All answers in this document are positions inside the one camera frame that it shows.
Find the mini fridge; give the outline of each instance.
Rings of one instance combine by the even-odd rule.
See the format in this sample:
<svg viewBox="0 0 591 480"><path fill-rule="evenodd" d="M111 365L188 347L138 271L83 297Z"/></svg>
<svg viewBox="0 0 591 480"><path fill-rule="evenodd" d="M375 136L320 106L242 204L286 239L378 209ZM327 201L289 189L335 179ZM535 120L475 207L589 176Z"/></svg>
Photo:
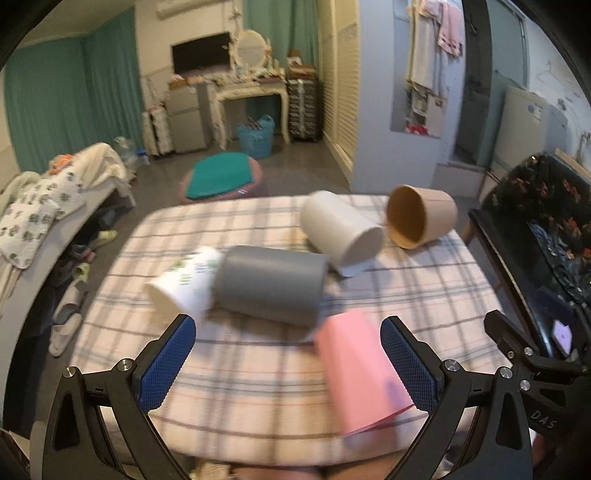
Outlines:
<svg viewBox="0 0 591 480"><path fill-rule="evenodd" d="M568 120L542 97L509 87L496 138L491 173L498 179L527 157L556 148L567 150Z"/></svg>

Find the pink towel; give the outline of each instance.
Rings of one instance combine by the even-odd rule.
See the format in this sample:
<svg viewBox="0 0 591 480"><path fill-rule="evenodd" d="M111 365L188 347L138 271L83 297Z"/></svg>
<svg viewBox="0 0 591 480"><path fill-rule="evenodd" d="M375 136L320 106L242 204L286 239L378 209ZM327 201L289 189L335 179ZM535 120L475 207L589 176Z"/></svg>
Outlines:
<svg viewBox="0 0 591 480"><path fill-rule="evenodd" d="M464 13L449 1L443 2L441 28L437 44L450 55L461 57L466 44Z"/></svg>

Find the blue laundry basket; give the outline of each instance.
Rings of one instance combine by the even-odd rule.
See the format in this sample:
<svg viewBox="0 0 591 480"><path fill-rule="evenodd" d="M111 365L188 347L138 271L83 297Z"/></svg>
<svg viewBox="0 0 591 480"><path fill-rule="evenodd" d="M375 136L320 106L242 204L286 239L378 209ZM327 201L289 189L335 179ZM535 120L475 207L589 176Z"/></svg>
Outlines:
<svg viewBox="0 0 591 480"><path fill-rule="evenodd" d="M265 158L271 155L275 121L269 115L263 115L258 121L262 130L251 130L246 125L238 127L240 150L252 158Z"/></svg>

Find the teal curtain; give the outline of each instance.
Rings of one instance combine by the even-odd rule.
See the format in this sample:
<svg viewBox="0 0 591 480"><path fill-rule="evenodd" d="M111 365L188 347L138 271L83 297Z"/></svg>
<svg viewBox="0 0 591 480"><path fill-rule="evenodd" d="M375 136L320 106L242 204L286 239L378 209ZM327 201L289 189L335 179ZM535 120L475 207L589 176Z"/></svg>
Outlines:
<svg viewBox="0 0 591 480"><path fill-rule="evenodd" d="M82 38L21 48L8 60L5 106L22 171L45 172L56 155L100 141L84 65Z"/></svg>
<svg viewBox="0 0 591 480"><path fill-rule="evenodd" d="M110 143L122 136L141 147L144 103L139 84L134 9L86 37L84 54L90 100L103 141Z"/></svg>
<svg viewBox="0 0 591 480"><path fill-rule="evenodd" d="M290 50L299 50L304 63L318 66L317 0L243 0L242 10L244 28L271 41L273 58L282 67ZM267 113L277 128L280 125L281 100L277 95L249 99L247 111L255 119Z"/></svg>
<svg viewBox="0 0 591 480"><path fill-rule="evenodd" d="M45 172L58 154L112 143L120 135L142 147L134 9L87 37L16 50L6 66L4 93L22 171Z"/></svg>

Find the ceiling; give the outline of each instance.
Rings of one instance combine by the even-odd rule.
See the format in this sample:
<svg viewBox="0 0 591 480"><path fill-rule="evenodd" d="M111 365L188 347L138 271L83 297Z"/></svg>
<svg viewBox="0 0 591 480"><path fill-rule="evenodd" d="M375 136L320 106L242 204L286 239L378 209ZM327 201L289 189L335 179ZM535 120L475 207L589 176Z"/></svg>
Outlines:
<svg viewBox="0 0 591 480"><path fill-rule="evenodd" d="M19 47L86 34L133 4L134 0L62 0Z"/></svg>

